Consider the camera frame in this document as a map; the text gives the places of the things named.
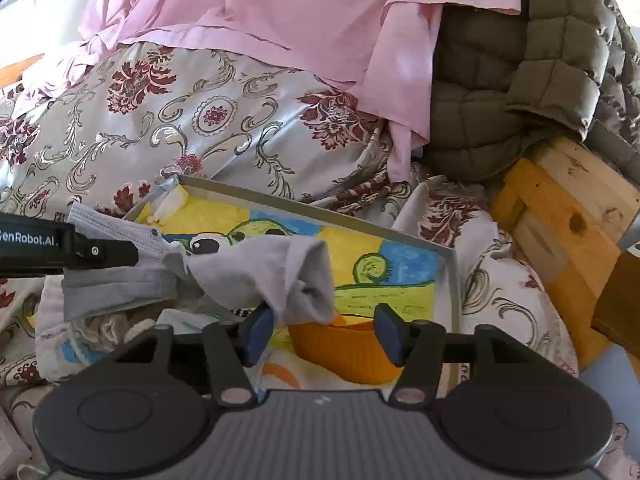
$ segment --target orange stripe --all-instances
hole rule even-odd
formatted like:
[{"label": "orange stripe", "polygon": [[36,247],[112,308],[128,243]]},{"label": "orange stripe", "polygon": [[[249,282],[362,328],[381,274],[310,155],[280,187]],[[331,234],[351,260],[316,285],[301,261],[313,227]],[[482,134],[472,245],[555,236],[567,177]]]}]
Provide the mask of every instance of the orange stripe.
[{"label": "orange stripe", "polygon": [[274,376],[280,379],[283,383],[287,383],[295,390],[302,389],[295,375],[284,366],[277,365],[276,363],[266,363],[262,368],[262,374]]}]

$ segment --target pink fabric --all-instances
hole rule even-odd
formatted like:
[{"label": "pink fabric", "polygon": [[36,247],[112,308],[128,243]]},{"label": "pink fabric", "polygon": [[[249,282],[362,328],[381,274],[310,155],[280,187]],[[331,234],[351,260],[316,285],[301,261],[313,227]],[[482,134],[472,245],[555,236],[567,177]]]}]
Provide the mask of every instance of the pink fabric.
[{"label": "pink fabric", "polygon": [[[230,50],[350,88],[359,109],[397,123],[401,153],[391,173],[405,180],[407,147],[429,139],[433,51],[447,2],[520,10],[520,0],[89,0],[79,27],[85,42],[25,72],[22,95],[59,96],[118,43]],[[27,106],[18,102],[14,114]]]}]

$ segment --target black circular cover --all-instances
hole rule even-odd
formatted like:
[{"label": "black circular cover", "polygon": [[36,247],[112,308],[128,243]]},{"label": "black circular cover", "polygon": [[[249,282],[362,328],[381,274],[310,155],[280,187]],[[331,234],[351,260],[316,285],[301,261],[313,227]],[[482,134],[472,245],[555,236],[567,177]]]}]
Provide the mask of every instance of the black circular cover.
[{"label": "black circular cover", "polygon": [[206,407],[174,378],[149,382],[66,384],[51,392],[33,420],[47,457],[76,474],[123,477],[178,460],[204,430]]},{"label": "black circular cover", "polygon": [[444,399],[444,431],[470,459],[511,474],[551,475],[589,465],[607,445],[609,407],[586,386],[509,382],[471,380]]}]

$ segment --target gray gripper base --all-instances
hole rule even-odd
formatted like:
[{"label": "gray gripper base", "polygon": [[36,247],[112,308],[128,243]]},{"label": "gray gripper base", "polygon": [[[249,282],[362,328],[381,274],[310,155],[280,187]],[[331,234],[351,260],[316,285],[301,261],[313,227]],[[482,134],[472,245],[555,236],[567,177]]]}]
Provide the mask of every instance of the gray gripper base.
[{"label": "gray gripper base", "polygon": [[[57,472],[50,480],[76,477]],[[190,457],[148,480],[500,480],[461,458],[422,413],[402,412],[377,391],[272,391],[247,412],[223,415]],[[585,469],[559,477],[601,480]]]}]

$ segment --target cartoon eye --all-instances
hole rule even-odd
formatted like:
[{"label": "cartoon eye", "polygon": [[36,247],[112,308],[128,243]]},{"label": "cartoon eye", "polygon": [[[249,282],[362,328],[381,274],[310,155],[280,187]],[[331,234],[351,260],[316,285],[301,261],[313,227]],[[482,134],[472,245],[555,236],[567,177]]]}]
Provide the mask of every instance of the cartoon eye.
[{"label": "cartoon eye", "polygon": [[226,236],[220,233],[200,233],[189,242],[193,254],[216,254],[230,245]]}]

